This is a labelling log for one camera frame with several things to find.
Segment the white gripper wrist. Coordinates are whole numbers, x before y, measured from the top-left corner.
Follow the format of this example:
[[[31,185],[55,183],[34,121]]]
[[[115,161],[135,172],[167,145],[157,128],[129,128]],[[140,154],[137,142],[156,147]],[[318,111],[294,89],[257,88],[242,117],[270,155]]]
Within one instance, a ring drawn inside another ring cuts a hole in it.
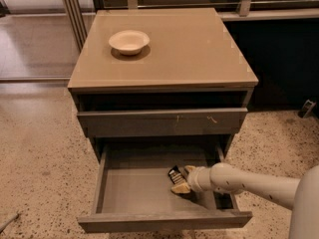
[[[188,174],[187,183],[175,184],[170,190],[174,194],[189,194],[192,190],[195,192],[215,191],[216,183],[213,181],[215,168],[204,166],[186,165],[184,172]]]

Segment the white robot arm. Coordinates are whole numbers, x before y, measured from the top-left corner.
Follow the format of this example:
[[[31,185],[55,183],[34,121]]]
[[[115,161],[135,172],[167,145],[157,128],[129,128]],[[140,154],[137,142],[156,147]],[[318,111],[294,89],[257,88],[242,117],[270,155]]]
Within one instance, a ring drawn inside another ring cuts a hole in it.
[[[175,194],[248,191],[292,211],[289,239],[319,239],[319,166],[301,179],[248,172],[225,162],[187,165],[184,173],[174,166],[167,175]]]

